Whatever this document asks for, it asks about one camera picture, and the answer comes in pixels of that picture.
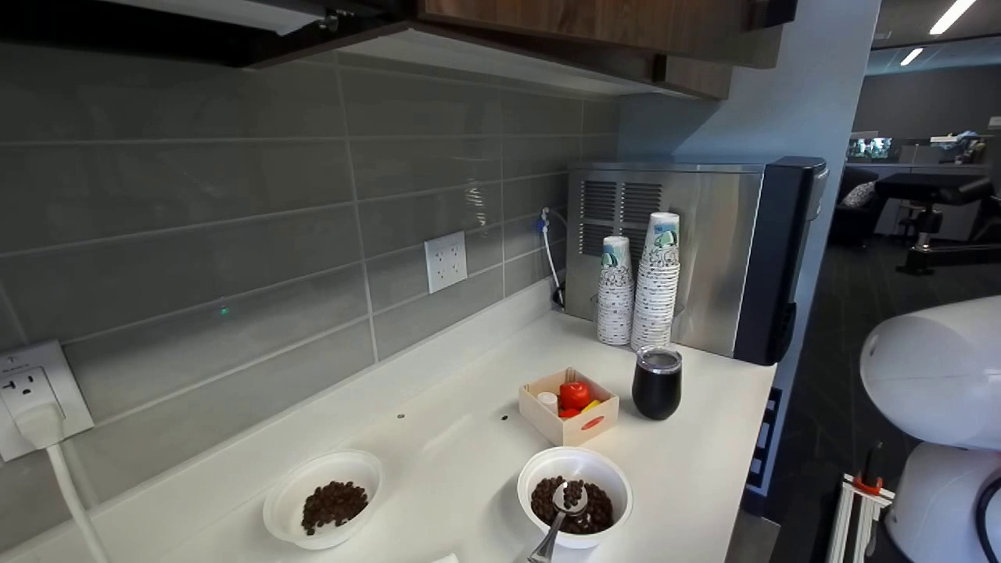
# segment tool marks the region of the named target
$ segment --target electrical outlet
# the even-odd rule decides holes
[[[63,437],[94,425],[91,410],[56,340],[0,354],[0,456],[4,460],[16,460],[33,450],[16,428],[16,416],[52,399],[63,410]]]
[[[466,233],[424,242],[427,293],[466,278]]]

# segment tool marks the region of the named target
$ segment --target dark cup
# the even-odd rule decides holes
[[[647,349],[634,358],[631,404],[647,420],[665,420],[682,404],[682,354]]]

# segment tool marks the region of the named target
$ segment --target bowl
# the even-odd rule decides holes
[[[630,509],[631,509],[631,489],[624,471],[600,456],[598,450],[586,450],[586,447],[546,447],[539,450],[521,468],[519,468],[519,483],[517,483],[517,495],[519,495],[519,508],[524,513],[524,518],[545,536],[550,526],[540,523],[530,513],[530,490],[539,489],[540,477],[581,477],[598,485],[611,500],[612,500],[612,526],[594,536],[569,536],[560,530],[558,543],[566,549],[592,549],[600,542],[606,542],[616,528],[623,528]]]
[[[317,489],[325,489],[328,483],[353,483],[365,490],[365,508],[333,526],[320,526],[314,536],[305,536],[303,528],[303,508],[305,498]],[[297,543],[303,549],[331,549],[337,543],[343,543],[346,539],[353,539],[359,528],[365,528],[365,523],[373,518],[375,508],[377,508],[377,495],[384,489],[384,468],[380,460],[365,453],[365,450],[340,450],[331,456],[320,456],[294,471],[286,471],[262,500],[262,526],[286,543]]]

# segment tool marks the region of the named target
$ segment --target spoon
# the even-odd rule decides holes
[[[560,530],[562,518],[574,517],[574,513],[581,513],[587,508],[587,489],[586,485],[574,485],[574,498],[571,498],[569,508],[566,508],[566,489],[569,489],[569,483],[562,477],[560,489],[550,498],[554,508],[558,508],[550,530],[545,530],[540,543],[528,552],[528,563],[550,563],[554,547],[558,547],[558,530]]]

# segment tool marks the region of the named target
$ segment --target dark food in bowl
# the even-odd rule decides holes
[[[343,526],[365,508],[370,508],[365,489],[353,483],[328,483],[325,489],[317,489],[305,498],[303,528],[305,536],[314,536],[320,526],[328,526],[328,523]]]
[[[562,485],[560,475],[554,477],[540,477],[530,490],[530,513],[540,518],[540,523],[554,523],[558,518],[558,508],[554,508],[554,490]],[[587,490],[587,503],[581,513],[566,513],[560,530],[569,530],[569,536],[598,536],[602,528],[611,528],[616,523],[616,513],[612,513],[612,500],[606,498],[606,490],[600,490],[598,485],[592,483],[569,483],[562,498],[566,503],[571,508],[571,498],[574,490],[586,489]]]

